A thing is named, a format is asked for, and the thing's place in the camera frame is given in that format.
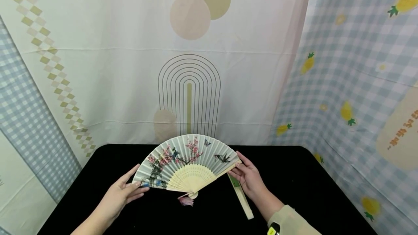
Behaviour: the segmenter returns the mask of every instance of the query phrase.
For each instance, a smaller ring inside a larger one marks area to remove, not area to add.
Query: folding fan
[[[214,138],[188,134],[171,138],[142,162],[132,182],[141,186],[197,192],[235,167],[240,159],[229,146]]]

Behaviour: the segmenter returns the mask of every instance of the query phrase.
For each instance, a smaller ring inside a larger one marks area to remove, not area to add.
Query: blue checkered fabric
[[[81,171],[0,18],[0,128],[55,202]]]
[[[319,153],[324,168],[363,215],[361,198],[377,199],[380,214],[368,221],[378,234],[417,235],[418,170],[404,172],[375,149],[386,120],[418,80],[418,8],[389,18],[394,2],[309,0],[270,141]],[[315,64],[301,75],[311,52]],[[346,100],[355,127],[341,119]],[[289,123],[292,128],[277,136],[276,129]]]

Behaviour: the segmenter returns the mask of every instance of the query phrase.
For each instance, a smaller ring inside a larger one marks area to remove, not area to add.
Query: black tablecloth
[[[70,234],[88,217],[109,186],[157,145],[99,148],[46,221],[39,235]],[[231,146],[259,169],[267,188],[322,235],[376,234],[354,205],[303,147]],[[228,177],[199,191],[193,207],[181,193],[151,189],[131,202],[105,234],[266,234],[267,224],[250,202],[247,220]]]

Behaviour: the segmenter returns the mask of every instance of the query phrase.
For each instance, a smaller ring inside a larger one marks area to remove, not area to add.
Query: pink tassel
[[[189,196],[187,196],[187,195],[188,194],[184,194],[183,196],[180,196],[177,199],[180,201],[181,205],[183,205],[183,206],[190,205],[191,207],[193,207],[194,200],[190,199]]]

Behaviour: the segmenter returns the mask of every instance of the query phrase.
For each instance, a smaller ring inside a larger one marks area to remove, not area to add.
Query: sleeve
[[[289,205],[285,205],[273,214],[268,226],[270,227],[273,222],[280,225],[280,235],[321,235]]]

